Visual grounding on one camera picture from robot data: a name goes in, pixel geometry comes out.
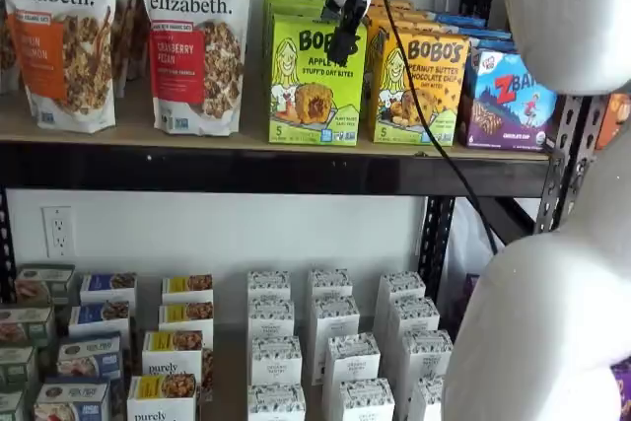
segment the product box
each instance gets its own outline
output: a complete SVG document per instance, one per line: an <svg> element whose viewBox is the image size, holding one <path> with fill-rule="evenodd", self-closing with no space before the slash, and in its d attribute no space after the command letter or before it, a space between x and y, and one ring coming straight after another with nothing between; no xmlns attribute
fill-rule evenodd
<svg viewBox="0 0 631 421"><path fill-rule="evenodd" d="M34 409L37 421L108 421L109 381L88 377L46 380Z"/></svg>
<svg viewBox="0 0 631 421"><path fill-rule="evenodd" d="M127 351L130 349L129 304L123 301L75 306L70 315L68 332L71 337L119 332L122 349Z"/></svg>
<svg viewBox="0 0 631 421"><path fill-rule="evenodd" d="M247 421L304 421L306 411L300 385L247 387Z"/></svg>
<svg viewBox="0 0 631 421"><path fill-rule="evenodd" d="M0 343L30 342L42 348L54 338L52 308L0 308Z"/></svg>
<svg viewBox="0 0 631 421"><path fill-rule="evenodd" d="M158 329L199 330L202 333L202 346L213 348L214 308L212 303L188 303L186 305L160 306Z"/></svg>
<svg viewBox="0 0 631 421"><path fill-rule="evenodd" d="M314 298L308 333L307 369L312 385L321 385L330 337L357 334L359 310L352 296Z"/></svg>
<svg viewBox="0 0 631 421"><path fill-rule="evenodd" d="M400 271L382 275L373 323L373 333L380 347L385 345L390 302L403 296L416 296L418 298L425 296L425 283L419 274L414 271Z"/></svg>
<svg viewBox="0 0 631 421"><path fill-rule="evenodd" d="M213 303L213 276L192 275L164 278L162 304Z"/></svg>
<svg viewBox="0 0 631 421"><path fill-rule="evenodd" d="M249 385L299 385L303 356L298 337L254 337L249 366Z"/></svg>
<svg viewBox="0 0 631 421"><path fill-rule="evenodd" d="M396 400L397 419L405 421L414 383L424 377L442 376L454 346L445 330L406 332L402 337L398 371L390 384Z"/></svg>
<svg viewBox="0 0 631 421"><path fill-rule="evenodd" d="M289 271L251 271L247 274L247 299L277 296L291 299Z"/></svg>
<svg viewBox="0 0 631 421"><path fill-rule="evenodd" d="M440 315L429 298L405 296L390 303L384 347L384 370L392 383L396 378L401 338L406 331L438 330Z"/></svg>
<svg viewBox="0 0 631 421"><path fill-rule="evenodd" d="M331 420L332 407L338 402L342 382L375 379L379 374L381 353L377 340L371 333L331 337L326 346L324 382L322 388L322 413Z"/></svg>
<svg viewBox="0 0 631 421"><path fill-rule="evenodd" d="M0 390L0 418L4 421L26 421L26 391L21 389Z"/></svg>
<svg viewBox="0 0 631 421"><path fill-rule="evenodd" d="M125 376L118 332L62 340L57 356L60 377L100 377L109 380L111 419L125 415Z"/></svg>
<svg viewBox="0 0 631 421"><path fill-rule="evenodd" d="M620 127L631 111L631 95L628 94L612 94L609 98L607 110L602 118L602 126L596 140L596 149L602 150L607 144L613 140L620 130Z"/></svg>
<svg viewBox="0 0 631 421"><path fill-rule="evenodd" d="M543 149L557 96L535 81L517 53L473 48L465 89L460 114L464 145Z"/></svg>
<svg viewBox="0 0 631 421"><path fill-rule="evenodd" d="M127 419L194 420L195 394L195 377L191 374L132 377L127 396Z"/></svg>
<svg viewBox="0 0 631 421"><path fill-rule="evenodd" d="M136 314L136 273L84 275L79 297L82 305L93 303L129 303L129 314Z"/></svg>
<svg viewBox="0 0 631 421"><path fill-rule="evenodd" d="M375 54L371 137L382 143L431 143L414 102L413 86L430 131L441 145L450 146L456 130L468 39L409 29L401 29L399 36L414 84L409 84L395 36L381 29L371 51Z"/></svg>
<svg viewBox="0 0 631 421"><path fill-rule="evenodd" d="M326 57L337 23L275 15L272 25L270 143L356 145L366 28L339 66Z"/></svg>
<svg viewBox="0 0 631 421"><path fill-rule="evenodd" d="M0 387L21 389L37 382L37 353L32 346L0 347Z"/></svg>
<svg viewBox="0 0 631 421"><path fill-rule="evenodd" d="M16 298L21 305L65 306L75 300L75 265L27 264L16 277Z"/></svg>
<svg viewBox="0 0 631 421"><path fill-rule="evenodd" d="M387 380L342 382L330 421L391 421L394 398Z"/></svg>
<svg viewBox="0 0 631 421"><path fill-rule="evenodd" d="M421 379L416 383L407 419L442 421L443 382L443 377L433 377Z"/></svg>

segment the granola bag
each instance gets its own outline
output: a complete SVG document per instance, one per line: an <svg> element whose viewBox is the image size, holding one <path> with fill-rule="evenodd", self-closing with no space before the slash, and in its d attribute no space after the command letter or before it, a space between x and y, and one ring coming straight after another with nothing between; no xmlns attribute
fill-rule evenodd
<svg viewBox="0 0 631 421"><path fill-rule="evenodd" d="M156 128L238 131L249 0L144 1Z"/></svg>
<svg viewBox="0 0 631 421"><path fill-rule="evenodd" d="M115 0L6 0L37 123L93 133L115 124L110 31Z"/></svg>

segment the oatmeal box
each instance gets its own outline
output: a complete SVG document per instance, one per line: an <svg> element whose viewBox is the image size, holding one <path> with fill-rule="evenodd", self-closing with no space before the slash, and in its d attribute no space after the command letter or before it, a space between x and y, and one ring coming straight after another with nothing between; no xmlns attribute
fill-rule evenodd
<svg viewBox="0 0 631 421"><path fill-rule="evenodd" d="M198 330L203 336L202 347L213 348L212 303L188 303L160 306L159 329L166 331Z"/></svg>
<svg viewBox="0 0 631 421"><path fill-rule="evenodd" d="M212 303L213 276L191 275L162 280L162 304Z"/></svg>
<svg viewBox="0 0 631 421"><path fill-rule="evenodd" d="M312 145L357 144L366 27L345 66L326 53L335 23L274 15L269 91L269 141Z"/></svg>
<svg viewBox="0 0 631 421"><path fill-rule="evenodd" d="M196 402L195 377L191 374L132 377L127 419L191 421Z"/></svg>

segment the bobo's box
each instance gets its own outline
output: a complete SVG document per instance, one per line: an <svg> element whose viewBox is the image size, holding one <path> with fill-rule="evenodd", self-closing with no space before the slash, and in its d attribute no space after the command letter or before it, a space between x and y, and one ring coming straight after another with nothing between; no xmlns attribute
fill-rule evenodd
<svg viewBox="0 0 631 421"><path fill-rule="evenodd" d="M335 28L322 20L274 16L268 65L271 143L357 144L366 27L360 25L346 66L326 58Z"/></svg>
<svg viewBox="0 0 631 421"><path fill-rule="evenodd" d="M471 148L542 150L556 98L518 54L473 48L462 99L462 142Z"/></svg>
<svg viewBox="0 0 631 421"><path fill-rule="evenodd" d="M401 29L414 84L409 84L395 36L381 29L371 44L374 79L370 101L370 130L375 142L429 144L416 108L416 90L423 117L441 145L454 142L464 63L469 50L466 36Z"/></svg>

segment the apple pie oat bites box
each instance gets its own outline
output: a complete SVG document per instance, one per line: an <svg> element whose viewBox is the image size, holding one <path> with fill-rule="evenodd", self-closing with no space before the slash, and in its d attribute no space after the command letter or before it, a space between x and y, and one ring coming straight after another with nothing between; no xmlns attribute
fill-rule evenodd
<svg viewBox="0 0 631 421"><path fill-rule="evenodd" d="M346 66L326 53L336 24L287 15L273 17L269 141L313 145L357 144L366 27Z"/></svg>
<svg viewBox="0 0 631 421"><path fill-rule="evenodd" d="M115 0L6 0L31 110L42 128L113 126Z"/></svg>
<svg viewBox="0 0 631 421"><path fill-rule="evenodd" d="M238 131L249 0L144 1L156 128Z"/></svg>

